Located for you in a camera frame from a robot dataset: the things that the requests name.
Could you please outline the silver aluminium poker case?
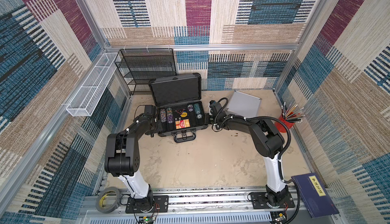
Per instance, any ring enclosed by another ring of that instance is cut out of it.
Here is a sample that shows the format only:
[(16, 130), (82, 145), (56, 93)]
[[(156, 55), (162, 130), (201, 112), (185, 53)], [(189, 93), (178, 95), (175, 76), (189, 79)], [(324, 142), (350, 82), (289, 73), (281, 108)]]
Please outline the silver aluminium poker case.
[(261, 102), (262, 99), (258, 97), (235, 90), (229, 99), (226, 110), (229, 114), (251, 118), (257, 116)]

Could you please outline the dark grey poker case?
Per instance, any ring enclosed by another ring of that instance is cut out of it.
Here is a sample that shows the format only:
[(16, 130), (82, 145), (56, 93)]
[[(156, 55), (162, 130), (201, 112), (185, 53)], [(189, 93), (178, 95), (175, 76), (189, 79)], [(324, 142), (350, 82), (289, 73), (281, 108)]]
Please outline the dark grey poker case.
[[(202, 76), (199, 73), (182, 74), (171, 77), (157, 78), (149, 82), (149, 88), (157, 109), (158, 135), (160, 137), (172, 136), (176, 143), (193, 141), (196, 132), (208, 127), (209, 116), (202, 104)], [(198, 103), (201, 107), (203, 117), (197, 119), (195, 110), (190, 112), (189, 104)], [(174, 122), (162, 123), (160, 120), (160, 109), (171, 108), (173, 110)], [(185, 118), (175, 115), (175, 110), (183, 110), (188, 113)], [(191, 127), (176, 129), (175, 121), (189, 119)]]

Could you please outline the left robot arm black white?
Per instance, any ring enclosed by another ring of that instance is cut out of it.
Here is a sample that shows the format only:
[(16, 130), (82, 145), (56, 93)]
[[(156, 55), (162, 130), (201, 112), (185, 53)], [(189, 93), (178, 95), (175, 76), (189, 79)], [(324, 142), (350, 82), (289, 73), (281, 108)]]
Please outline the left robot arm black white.
[(124, 183), (132, 202), (139, 208), (153, 206), (152, 189), (139, 171), (139, 140), (144, 135), (153, 137), (156, 130), (156, 106), (146, 105), (130, 126), (107, 137), (105, 171)]

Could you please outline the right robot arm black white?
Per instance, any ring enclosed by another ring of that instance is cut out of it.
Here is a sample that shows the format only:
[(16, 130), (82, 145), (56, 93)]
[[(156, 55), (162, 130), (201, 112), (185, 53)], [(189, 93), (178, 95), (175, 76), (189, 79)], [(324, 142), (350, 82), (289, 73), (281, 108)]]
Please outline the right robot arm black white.
[(258, 116), (247, 118), (240, 115), (227, 114), (226, 105), (219, 101), (210, 101), (210, 123), (214, 130), (235, 130), (247, 133), (251, 136), (255, 149), (263, 157), (267, 173), (266, 198), (272, 207), (278, 207), (288, 196), (288, 181), (284, 179), (282, 169), (282, 155), (291, 143), (289, 129), (285, 128), (287, 140), (275, 126), (275, 122), (282, 124), (282, 121), (270, 116)]

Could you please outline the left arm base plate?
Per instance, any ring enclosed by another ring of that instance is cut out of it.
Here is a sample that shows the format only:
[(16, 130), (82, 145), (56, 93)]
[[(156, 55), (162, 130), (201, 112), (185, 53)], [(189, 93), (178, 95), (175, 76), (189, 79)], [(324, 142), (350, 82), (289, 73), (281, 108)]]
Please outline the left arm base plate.
[(169, 196), (157, 195), (143, 199), (128, 198), (126, 214), (133, 213), (165, 213), (168, 211)]

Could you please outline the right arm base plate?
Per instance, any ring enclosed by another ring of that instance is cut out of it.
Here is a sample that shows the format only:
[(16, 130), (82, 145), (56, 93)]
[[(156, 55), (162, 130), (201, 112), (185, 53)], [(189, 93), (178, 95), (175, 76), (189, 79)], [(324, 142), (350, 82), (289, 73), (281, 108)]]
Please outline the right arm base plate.
[(296, 207), (290, 192), (251, 192), (247, 196), (254, 209), (293, 209)]

